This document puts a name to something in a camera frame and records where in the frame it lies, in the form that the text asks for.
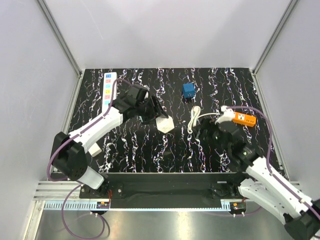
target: white wall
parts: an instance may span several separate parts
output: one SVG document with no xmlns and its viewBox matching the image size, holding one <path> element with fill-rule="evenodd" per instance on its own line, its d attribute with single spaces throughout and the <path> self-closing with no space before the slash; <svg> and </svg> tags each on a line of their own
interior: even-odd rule
<svg viewBox="0 0 320 240">
<path fill-rule="evenodd" d="M 0 1 L 0 236 L 21 239 L 77 80 L 34 0 Z"/>
<path fill-rule="evenodd" d="M 258 72 L 290 177 L 320 198 L 320 1 L 295 8 Z"/>
<path fill-rule="evenodd" d="M 251 67 L 290 0 L 46 0 L 80 68 Z"/>
</svg>

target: orange power strip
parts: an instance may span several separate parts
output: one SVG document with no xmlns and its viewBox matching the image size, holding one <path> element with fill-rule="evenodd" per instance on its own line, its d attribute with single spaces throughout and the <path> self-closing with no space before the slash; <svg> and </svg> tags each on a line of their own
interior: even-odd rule
<svg viewBox="0 0 320 240">
<path fill-rule="evenodd" d="M 247 115 L 236 111 L 234 113 L 235 117 L 234 119 L 232 119 L 234 123 L 246 125 L 249 127 L 253 127 L 254 125 L 256 125 L 257 118 L 255 116 Z"/>
</svg>

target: white cable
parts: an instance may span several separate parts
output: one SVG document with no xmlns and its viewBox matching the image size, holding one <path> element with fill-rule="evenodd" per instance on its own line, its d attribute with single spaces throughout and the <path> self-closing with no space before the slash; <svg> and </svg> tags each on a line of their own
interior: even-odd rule
<svg viewBox="0 0 320 240">
<path fill-rule="evenodd" d="M 188 133 L 192 134 L 192 128 L 195 127 L 197 125 L 197 121 L 199 118 L 203 117 L 203 116 L 207 116 L 207 115 L 220 115 L 220 113 L 217 112 L 211 112 L 211 113 L 206 113 L 206 114 L 202 114 L 200 115 L 200 111 L 201 108 L 199 106 L 194 106 L 191 109 L 191 119 L 190 122 L 188 123 Z"/>
</svg>

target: reflective metal surface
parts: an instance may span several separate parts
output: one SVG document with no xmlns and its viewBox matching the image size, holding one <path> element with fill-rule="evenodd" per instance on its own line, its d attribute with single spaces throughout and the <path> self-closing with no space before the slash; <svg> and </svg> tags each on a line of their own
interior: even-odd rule
<svg viewBox="0 0 320 240">
<path fill-rule="evenodd" d="M 247 212 L 257 205 L 250 202 Z M 102 223 L 85 211 L 66 211 L 70 229 L 84 238 L 99 234 Z M 109 240 L 291 240 L 284 226 L 270 213 L 262 210 L 246 217 L 221 217 L 204 212 L 118 212 L 103 215 L 110 225 Z M 61 212 L 45 210 L 37 240 L 76 239 L 63 229 Z M 106 239 L 108 230 L 99 239 Z"/>
</svg>

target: blue box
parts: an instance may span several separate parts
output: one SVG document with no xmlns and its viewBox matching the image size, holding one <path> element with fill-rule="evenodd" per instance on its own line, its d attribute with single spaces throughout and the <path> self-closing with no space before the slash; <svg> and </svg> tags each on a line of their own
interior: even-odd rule
<svg viewBox="0 0 320 240">
<path fill-rule="evenodd" d="M 185 99 L 193 98 L 196 95 L 196 90 L 195 90 L 194 84 L 193 83 L 183 84 L 182 94 Z"/>
</svg>

